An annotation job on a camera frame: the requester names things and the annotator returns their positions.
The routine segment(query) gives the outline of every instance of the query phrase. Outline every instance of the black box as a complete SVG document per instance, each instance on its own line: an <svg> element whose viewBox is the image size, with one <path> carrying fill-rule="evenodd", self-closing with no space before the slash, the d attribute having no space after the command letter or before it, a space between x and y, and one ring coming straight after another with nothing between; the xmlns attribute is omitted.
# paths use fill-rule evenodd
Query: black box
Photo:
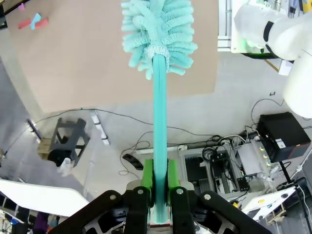
<svg viewBox="0 0 312 234"><path fill-rule="evenodd" d="M261 115L257 130L271 162L302 156L311 140L290 112Z"/></svg>

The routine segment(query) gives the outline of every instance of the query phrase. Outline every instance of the black device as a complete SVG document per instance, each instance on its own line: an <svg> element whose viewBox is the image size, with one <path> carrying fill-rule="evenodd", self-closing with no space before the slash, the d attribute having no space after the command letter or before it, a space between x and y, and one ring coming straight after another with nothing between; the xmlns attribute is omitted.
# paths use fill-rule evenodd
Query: black device
<svg viewBox="0 0 312 234"><path fill-rule="evenodd" d="M271 162L302 156L311 143L290 112L261 115L257 130Z"/></svg>

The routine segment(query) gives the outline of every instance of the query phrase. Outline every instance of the pink object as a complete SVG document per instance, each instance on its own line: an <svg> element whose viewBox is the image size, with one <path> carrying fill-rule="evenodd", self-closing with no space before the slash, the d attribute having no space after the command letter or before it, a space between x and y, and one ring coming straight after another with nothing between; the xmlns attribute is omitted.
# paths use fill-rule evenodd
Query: pink object
<svg viewBox="0 0 312 234"><path fill-rule="evenodd" d="M24 21L19 23L19 29L22 29L24 27L27 27L31 24L31 20L30 19L25 19Z"/></svg>
<svg viewBox="0 0 312 234"><path fill-rule="evenodd" d="M44 18L39 22L35 23L35 29L47 26L49 24L48 18Z"/></svg>
<svg viewBox="0 0 312 234"><path fill-rule="evenodd" d="M25 10L25 5L24 5L24 3L22 3L21 5L19 5L19 6L18 6L18 9L19 9L20 11L24 11L24 10Z"/></svg>

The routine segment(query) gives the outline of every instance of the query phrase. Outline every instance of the white board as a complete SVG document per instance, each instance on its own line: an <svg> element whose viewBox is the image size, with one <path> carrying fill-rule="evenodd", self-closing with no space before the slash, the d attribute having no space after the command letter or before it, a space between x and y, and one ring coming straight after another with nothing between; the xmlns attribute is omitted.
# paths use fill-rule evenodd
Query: white board
<svg viewBox="0 0 312 234"><path fill-rule="evenodd" d="M72 216L89 202L76 190L0 179L0 191L21 207Z"/></svg>

